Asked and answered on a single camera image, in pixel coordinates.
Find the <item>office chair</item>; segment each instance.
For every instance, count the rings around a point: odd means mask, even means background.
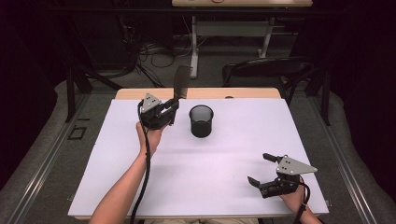
[[[311,60],[305,57],[230,63],[222,68],[222,87],[274,87],[290,105],[297,84],[309,78],[315,70]]]

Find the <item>white table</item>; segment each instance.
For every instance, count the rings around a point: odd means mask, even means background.
[[[292,216],[280,198],[263,199],[248,183],[248,175],[262,183],[276,178],[277,164],[264,160],[264,152],[275,156],[288,154],[309,164],[285,101],[274,95],[270,97],[275,98],[262,98],[262,94],[257,94],[261,97],[255,98],[254,93],[249,98],[196,99],[212,91],[222,98],[260,90],[274,92],[265,88],[192,89],[190,99],[180,100],[175,124],[165,129],[152,158],[148,187],[136,218]],[[133,98],[134,92],[142,93],[136,97],[142,98],[145,91],[156,95],[153,89],[122,90],[113,100],[69,216],[90,218],[137,155],[134,126],[140,100],[122,99]],[[160,89],[157,96],[171,93],[170,89]],[[212,133],[202,139],[191,134],[188,116],[198,104],[210,106],[215,113]],[[304,175],[304,181],[311,188],[309,205],[313,212],[327,214],[315,175]]]
[[[312,0],[172,0],[174,7],[311,7]],[[192,16],[191,36],[191,78],[197,78],[198,53],[197,36],[264,36],[259,57],[265,58],[273,30],[274,18],[269,21],[198,21]]]

